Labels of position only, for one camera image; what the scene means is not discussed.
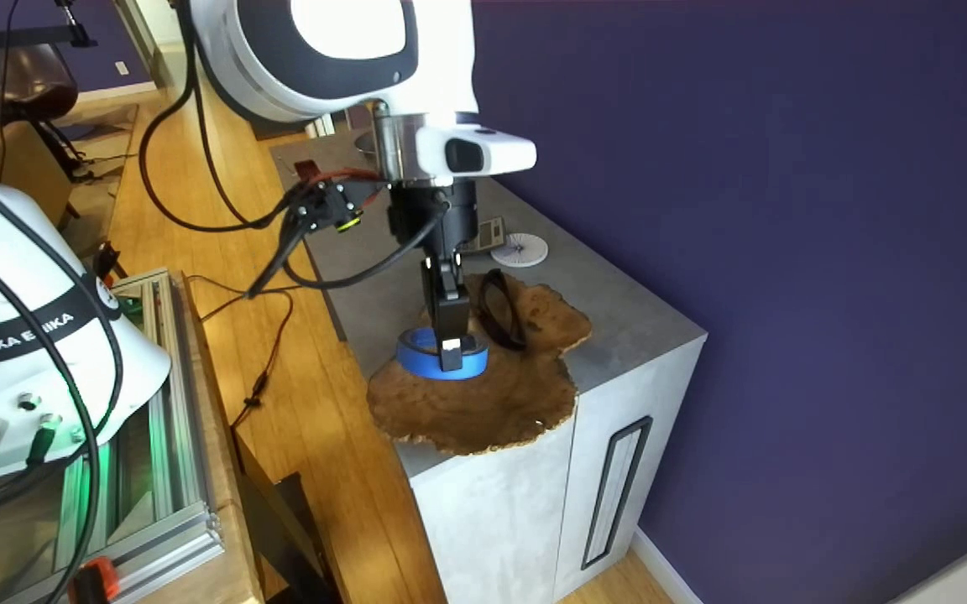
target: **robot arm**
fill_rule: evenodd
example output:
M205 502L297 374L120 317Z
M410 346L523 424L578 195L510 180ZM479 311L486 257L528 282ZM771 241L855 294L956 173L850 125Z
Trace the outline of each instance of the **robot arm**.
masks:
M472 180L528 172L537 146L472 122L470 0L187 0L214 89L253 122L300 125L373 100L390 231L421 241L426 333L402 367L426 378L479 374L459 247L478 236Z

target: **purple wall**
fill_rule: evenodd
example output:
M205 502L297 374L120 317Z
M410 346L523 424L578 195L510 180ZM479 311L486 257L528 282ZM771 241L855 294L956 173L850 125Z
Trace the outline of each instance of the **purple wall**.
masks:
M515 184L713 337L642 525L704 599L967 549L967 0L484 0Z
M0 0L0 29L8 29L13 0ZM124 21L113 10L113 0L73 0L73 12L83 23L93 46L63 46L59 52L73 70L81 89L124 87L150 81L138 46L131 43ZM63 12L53 0L17 0L13 28L63 28Z

